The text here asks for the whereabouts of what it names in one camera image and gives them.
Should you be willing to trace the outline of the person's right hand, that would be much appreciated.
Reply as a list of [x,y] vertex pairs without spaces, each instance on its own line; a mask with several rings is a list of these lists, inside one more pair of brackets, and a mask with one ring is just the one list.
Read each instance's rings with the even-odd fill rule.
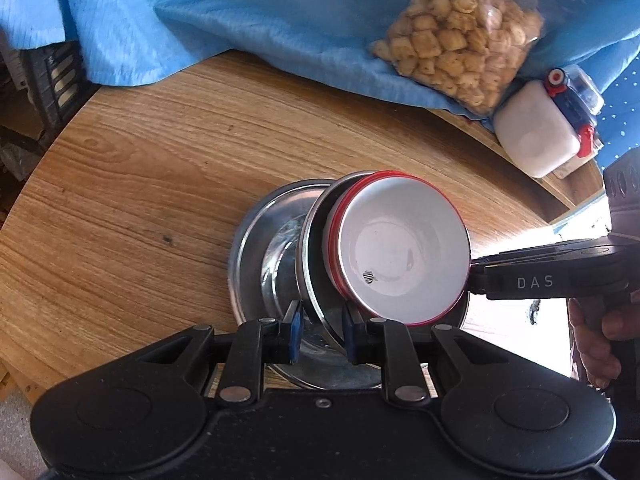
[[639,291],[631,294],[630,304],[608,312],[602,318],[600,330],[588,327],[574,298],[568,300],[568,319],[588,380],[600,389],[606,388],[622,371],[620,360],[612,353],[611,342],[639,337]]

